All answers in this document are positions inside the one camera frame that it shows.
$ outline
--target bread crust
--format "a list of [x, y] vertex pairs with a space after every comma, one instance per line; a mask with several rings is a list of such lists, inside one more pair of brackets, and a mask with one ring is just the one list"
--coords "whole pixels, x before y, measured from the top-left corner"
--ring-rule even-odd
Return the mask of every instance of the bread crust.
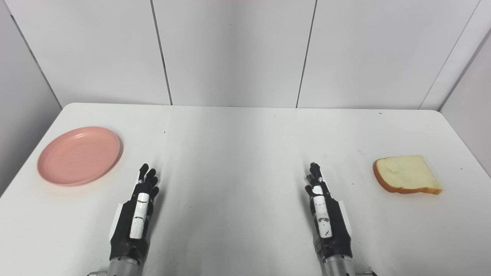
[[418, 189], [406, 189], [403, 187], [391, 186], [380, 175], [379, 169], [377, 167], [377, 162], [381, 159], [384, 159], [384, 158], [377, 159], [377, 160], [375, 160], [375, 162], [373, 162], [373, 173], [375, 174], [375, 178], [379, 182], [380, 186], [382, 186], [388, 192], [391, 192], [391, 193], [432, 193], [432, 194], [440, 194], [441, 193], [442, 189], [429, 188], [429, 187], [418, 188]]

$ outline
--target silver metal cylinder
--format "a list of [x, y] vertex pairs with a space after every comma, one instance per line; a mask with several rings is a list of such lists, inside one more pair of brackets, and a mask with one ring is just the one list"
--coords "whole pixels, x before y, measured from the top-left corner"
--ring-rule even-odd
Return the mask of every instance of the silver metal cylinder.
[[353, 260], [346, 255], [334, 255], [324, 261], [327, 276], [355, 276]]
[[138, 262], [131, 258], [114, 258], [109, 263], [107, 276], [135, 276]]

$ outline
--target white bread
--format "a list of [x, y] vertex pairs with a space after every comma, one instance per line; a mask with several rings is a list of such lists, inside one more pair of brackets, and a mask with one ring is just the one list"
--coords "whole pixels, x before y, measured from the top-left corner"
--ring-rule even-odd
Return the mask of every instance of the white bread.
[[434, 193], [442, 188], [420, 155], [387, 157], [373, 163], [380, 185], [391, 193]]

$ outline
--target white table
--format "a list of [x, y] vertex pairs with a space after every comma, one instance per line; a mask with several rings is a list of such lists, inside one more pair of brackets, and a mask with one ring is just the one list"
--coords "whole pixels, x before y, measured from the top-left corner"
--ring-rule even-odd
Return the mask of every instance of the white table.
[[[44, 181], [43, 148], [97, 125], [121, 138], [111, 171], [78, 187]], [[372, 162], [421, 154], [440, 195], [388, 193]], [[320, 276], [303, 187], [318, 162], [353, 228], [354, 259], [379, 276], [488, 275], [491, 180], [444, 117], [425, 110], [70, 104], [0, 198], [1, 274], [107, 268], [108, 232], [137, 170], [157, 168], [143, 276]]]

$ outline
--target robotic hand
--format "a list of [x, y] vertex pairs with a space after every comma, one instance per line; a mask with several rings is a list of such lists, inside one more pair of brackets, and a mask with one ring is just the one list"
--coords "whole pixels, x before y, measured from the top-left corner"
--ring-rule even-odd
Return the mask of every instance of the robotic hand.
[[314, 240], [315, 251], [326, 268], [328, 276], [374, 275], [373, 271], [355, 273], [349, 221], [342, 201], [332, 198], [329, 188], [322, 178], [321, 168], [310, 164], [310, 185], [305, 190], [310, 196], [310, 211], [314, 217], [317, 235]]
[[92, 272], [88, 276], [134, 276], [147, 255], [146, 234], [153, 213], [153, 200], [159, 193], [155, 169], [147, 164], [140, 169], [138, 183], [130, 200], [123, 204], [119, 220], [111, 238], [109, 269]]

